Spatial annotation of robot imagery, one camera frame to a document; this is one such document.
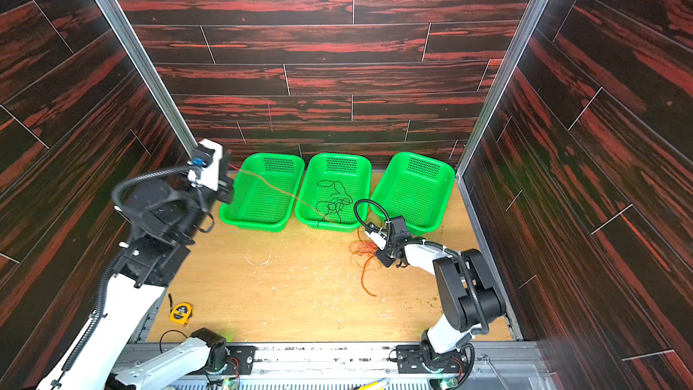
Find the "aluminium front rail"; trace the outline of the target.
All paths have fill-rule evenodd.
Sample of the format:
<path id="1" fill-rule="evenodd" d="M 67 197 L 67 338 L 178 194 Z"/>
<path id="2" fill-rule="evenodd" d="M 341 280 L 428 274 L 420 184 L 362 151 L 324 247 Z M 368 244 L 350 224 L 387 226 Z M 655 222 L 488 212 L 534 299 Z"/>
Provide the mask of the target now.
<path id="1" fill-rule="evenodd" d="M 165 379 L 165 389 L 555 389 L 533 342 L 478 342 L 439 373 L 424 368 L 410 342 L 230 343 L 227 369 Z M 465 366 L 471 370 L 466 373 Z"/>

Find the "green plastic basket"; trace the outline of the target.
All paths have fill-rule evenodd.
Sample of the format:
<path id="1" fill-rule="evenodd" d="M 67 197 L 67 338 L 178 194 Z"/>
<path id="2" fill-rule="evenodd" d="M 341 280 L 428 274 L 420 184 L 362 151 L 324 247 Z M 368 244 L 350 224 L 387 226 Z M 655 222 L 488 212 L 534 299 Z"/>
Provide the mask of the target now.
<path id="1" fill-rule="evenodd" d="M 234 180 L 233 202 L 219 218 L 240 229 L 282 231 L 291 216 L 305 163 L 295 155 L 256 153 L 243 162 Z"/>
<path id="2" fill-rule="evenodd" d="M 445 164 L 416 153 L 397 153 L 389 162 L 371 200 L 370 209 L 379 218 L 402 216 L 415 236 L 435 231 L 442 224 L 455 171 Z"/>
<path id="3" fill-rule="evenodd" d="M 352 232 L 365 220 L 366 204 L 354 205 L 370 196 L 372 164 L 359 155 L 320 153 L 310 159 L 301 184 L 296 218 L 313 229 Z"/>

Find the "right green plastic basket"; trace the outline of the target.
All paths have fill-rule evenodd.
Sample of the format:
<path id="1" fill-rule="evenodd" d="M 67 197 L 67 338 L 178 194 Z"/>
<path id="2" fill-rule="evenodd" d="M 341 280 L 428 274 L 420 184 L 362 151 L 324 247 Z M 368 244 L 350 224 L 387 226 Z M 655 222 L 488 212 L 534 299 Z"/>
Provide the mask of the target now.
<path id="1" fill-rule="evenodd" d="M 371 200 L 370 209 L 379 218 L 402 216 L 415 236 L 435 231 L 442 224 L 455 171 L 445 164 L 416 153 L 397 153 L 389 162 Z"/>

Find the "middle green plastic basket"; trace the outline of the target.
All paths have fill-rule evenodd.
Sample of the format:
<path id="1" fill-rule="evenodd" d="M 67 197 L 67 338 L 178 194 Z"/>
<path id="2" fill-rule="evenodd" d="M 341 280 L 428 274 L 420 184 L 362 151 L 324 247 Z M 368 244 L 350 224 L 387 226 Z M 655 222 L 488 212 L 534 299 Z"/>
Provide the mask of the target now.
<path id="1" fill-rule="evenodd" d="M 359 155 L 320 153 L 310 159 L 301 184 L 296 218 L 313 229 L 352 232 L 365 220 L 366 204 L 354 205 L 370 196 L 372 164 Z"/>

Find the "left green plastic basket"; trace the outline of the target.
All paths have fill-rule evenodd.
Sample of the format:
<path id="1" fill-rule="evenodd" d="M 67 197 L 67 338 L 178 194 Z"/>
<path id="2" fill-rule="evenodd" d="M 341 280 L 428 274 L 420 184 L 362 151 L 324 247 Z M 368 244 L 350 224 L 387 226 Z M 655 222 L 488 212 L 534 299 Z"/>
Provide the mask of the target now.
<path id="1" fill-rule="evenodd" d="M 282 231 L 291 216 L 305 163 L 295 155 L 256 153 L 243 162 L 234 180 L 233 202 L 219 218 L 240 229 Z"/>

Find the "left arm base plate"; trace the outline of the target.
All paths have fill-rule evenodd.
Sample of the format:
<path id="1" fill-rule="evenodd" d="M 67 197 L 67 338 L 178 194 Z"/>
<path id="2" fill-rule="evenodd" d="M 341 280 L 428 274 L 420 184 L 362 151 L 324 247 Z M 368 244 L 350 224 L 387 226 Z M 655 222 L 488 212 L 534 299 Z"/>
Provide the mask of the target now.
<path id="1" fill-rule="evenodd" d="M 191 372 L 191 376 L 249 376 L 256 359 L 256 346 L 227 344 L 225 352 L 212 355 L 211 363 L 204 368 Z"/>

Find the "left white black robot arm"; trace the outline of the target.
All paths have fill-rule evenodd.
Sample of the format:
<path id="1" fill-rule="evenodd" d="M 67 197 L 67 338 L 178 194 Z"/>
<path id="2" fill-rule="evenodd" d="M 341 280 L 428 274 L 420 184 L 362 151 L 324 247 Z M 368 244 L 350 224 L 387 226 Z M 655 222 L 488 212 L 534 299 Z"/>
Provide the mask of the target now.
<path id="1" fill-rule="evenodd" d="M 90 320 L 39 388 L 163 389 L 192 372 L 213 375 L 227 369 L 226 338 L 201 329 L 140 366 L 113 370 L 180 270 L 213 203 L 231 201 L 227 170 L 227 164 L 192 162 L 115 186 L 112 200 L 131 224 L 129 237 L 101 276 Z"/>

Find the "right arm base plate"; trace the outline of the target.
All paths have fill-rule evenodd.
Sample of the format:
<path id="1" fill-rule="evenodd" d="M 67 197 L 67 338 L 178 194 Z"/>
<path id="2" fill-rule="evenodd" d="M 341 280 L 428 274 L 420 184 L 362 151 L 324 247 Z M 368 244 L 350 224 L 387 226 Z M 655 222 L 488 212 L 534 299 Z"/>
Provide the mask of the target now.
<path id="1" fill-rule="evenodd" d="M 420 343 L 396 345 L 388 355 L 400 374 L 457 374 L 463 375 L 473 364 L 465 350 L 439 354 Z"/>

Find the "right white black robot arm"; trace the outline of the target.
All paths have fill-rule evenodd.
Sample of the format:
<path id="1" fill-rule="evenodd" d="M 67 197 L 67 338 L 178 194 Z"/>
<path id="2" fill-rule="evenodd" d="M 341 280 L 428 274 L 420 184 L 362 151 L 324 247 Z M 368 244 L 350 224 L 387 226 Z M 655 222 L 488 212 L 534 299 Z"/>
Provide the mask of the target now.
<path id="1" fill-rule="evenodd" d="M 404 217 L 390 217 L 373 200 L 356 201 L 354 214 L 375 244 L 375 257 L 382 265 L 416 267 L 435 277 L 442 316 L 420 339 L 424 368 L 439 373 L 461 353 L 471 363 L 472 340 L 487 334 L 489 324 L 506 314 L 505 300 L 482 253 L 456 251 L 415 237 Z"/>

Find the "yellow pencil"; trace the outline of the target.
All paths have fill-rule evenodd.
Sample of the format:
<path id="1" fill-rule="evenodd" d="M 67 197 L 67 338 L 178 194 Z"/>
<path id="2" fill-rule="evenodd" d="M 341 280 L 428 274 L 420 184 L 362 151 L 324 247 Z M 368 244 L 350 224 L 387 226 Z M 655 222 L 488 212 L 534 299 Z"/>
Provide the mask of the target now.
<path id="1" fill-rule="evenodd" d="M 374 382 L 355 386 L 352 390 L 384 390 L 390 386 L 389 378 L 381 378 Z"/>

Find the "yellow tape measure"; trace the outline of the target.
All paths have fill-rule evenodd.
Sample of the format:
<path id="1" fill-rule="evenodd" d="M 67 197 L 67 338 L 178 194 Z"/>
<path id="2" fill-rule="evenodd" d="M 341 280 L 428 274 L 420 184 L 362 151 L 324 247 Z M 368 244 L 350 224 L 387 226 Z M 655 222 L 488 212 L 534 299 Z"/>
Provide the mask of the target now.
<path id="1" fill-rule="evenodd" d="M 186 326 L 191 319 L 193 308 L 190 303 L 178 303 L 171 308 L 169 321 L 178 325 Z"/>

